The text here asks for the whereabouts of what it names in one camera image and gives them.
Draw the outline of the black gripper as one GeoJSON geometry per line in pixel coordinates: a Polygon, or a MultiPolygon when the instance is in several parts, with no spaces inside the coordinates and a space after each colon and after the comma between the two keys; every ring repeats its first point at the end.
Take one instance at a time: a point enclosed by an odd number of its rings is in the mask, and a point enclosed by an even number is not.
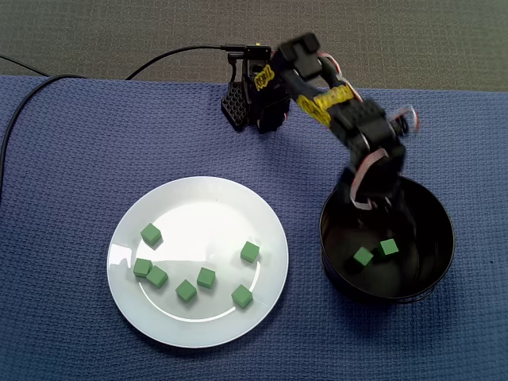
{"type": "Polygon", "coordinates": [[[343,170],[343,204],[356,208],[357,229],[377,234],[377,209],[388,207],[391,230],[401,240],[414,241],[416,222],[404,196],[397,196],[406,147],[395,142],[373,152],[350,150],[343,170]]]}

